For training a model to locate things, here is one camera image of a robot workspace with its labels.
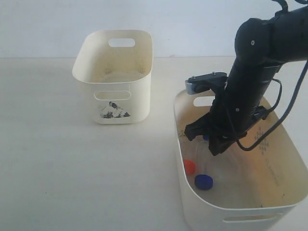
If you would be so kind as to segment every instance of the table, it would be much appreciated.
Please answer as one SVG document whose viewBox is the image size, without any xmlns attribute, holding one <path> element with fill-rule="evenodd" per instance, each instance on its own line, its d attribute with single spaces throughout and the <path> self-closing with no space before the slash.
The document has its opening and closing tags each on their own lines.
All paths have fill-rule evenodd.
<svg viewBox="0 0 308 231">
<path fill-rule="evenodd" d="M 174 156 L 173 100 L 192 75 L 229 73 L 234 57 L 155 58 L 151 111 L 98 125 L 83 110 L 74 59 L 0 59 L 0 230 L 188 231 Z M 281 116 L 304 63 L 286 64 Z M 308 163 L 308 81 L 284 122 Z M 266 98 L 274 103 L 279 86 Z M 270 231 L 305 231 L 304 200 Z"/>
</svg>

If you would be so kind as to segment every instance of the white plastic basket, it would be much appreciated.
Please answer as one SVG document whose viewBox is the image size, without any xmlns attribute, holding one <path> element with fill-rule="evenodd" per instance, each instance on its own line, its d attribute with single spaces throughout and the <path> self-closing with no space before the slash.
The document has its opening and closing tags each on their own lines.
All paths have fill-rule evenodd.
<svg viewBox="0 0 308 231">
<path fill-rule="evenodd" d="M 209 111 L 213 96 L 211 91 L 197 95 L 182 91 L 174 103 L 176 159 L 186 221 L 194 231 L 267 230 L 307 196 L 307 167 L 283 126 L 250 152 L 234 144 L 212 156 L 202 138 L 189 141 L 183 133 L 185 126 Z M 197 98 L 199 103 L 209 98 L 209 104 L 194 106 Z M 270 108 L 264 98 L 261 105 Z M 277 120 L 271 113 L 241 142 L 249 146 Z M 183 159 L 196 162 L 195 175 L 210 175 L 213 188 L 197 189 L 195 175 L 186 175 Z"/>
<path fill-rule="evenodd" d="M 73 76 L 91 118 L 100 124 L 129 124 L 150 112 L 152 37 L 140 30 L 90 34 L 75 60 Z"/>
</svg>

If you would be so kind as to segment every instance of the blue bottle cap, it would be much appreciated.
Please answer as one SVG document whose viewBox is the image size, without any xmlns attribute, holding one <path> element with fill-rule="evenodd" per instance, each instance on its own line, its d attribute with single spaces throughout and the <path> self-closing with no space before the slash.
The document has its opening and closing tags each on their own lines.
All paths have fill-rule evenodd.
<svg viewBox="0 0 308 231">
<path fill-rule="evenodd" d="M 213 187 L 213 178 L 208 175 L 198 175 L 194 178 L 194 184 L 200 190 L 210 190 Z"/>
</svg>

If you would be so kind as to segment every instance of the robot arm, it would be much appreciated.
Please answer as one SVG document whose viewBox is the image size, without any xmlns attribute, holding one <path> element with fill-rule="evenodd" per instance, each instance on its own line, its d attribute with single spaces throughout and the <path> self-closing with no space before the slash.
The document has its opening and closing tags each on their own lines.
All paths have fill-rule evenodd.
<svg viewBox="0 0 308 231">
<path fill-rule="evenodd" d="M 273 18 L 251 18 L 238 29 L 236 58 L 229 76 L 212 73 L 186 81 L 189 94 L 209 89 L 215 93 L 209 113 L 187 125 L 185 130 L 189 140 L 207 135 L 213 155 L 223 153 L 234 142 L 240 145 L 239 139 L 245 137 L 259 120 L 266 119 L 270 111 L 259 103 L 280 68 L 285 63 L 308 60 L 308 6 L 289 12 L 285 0 L 274 1 L 281 4 L 282 10 Z"/>
</svg>

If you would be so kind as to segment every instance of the white wall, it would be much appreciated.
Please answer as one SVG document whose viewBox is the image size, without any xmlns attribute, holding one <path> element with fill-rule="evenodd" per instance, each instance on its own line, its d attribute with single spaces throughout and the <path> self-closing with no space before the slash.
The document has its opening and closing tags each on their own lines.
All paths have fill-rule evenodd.
<svg viewBox="0 0 308 231">
<path fill-rule="evenodd" d="M 155 57 L 234 55 L 241 23 L 278 10 L 271 0 L 0 0 L 0 57 L 75 57 L 101 29 L 148 31 Z"/>
</svg>

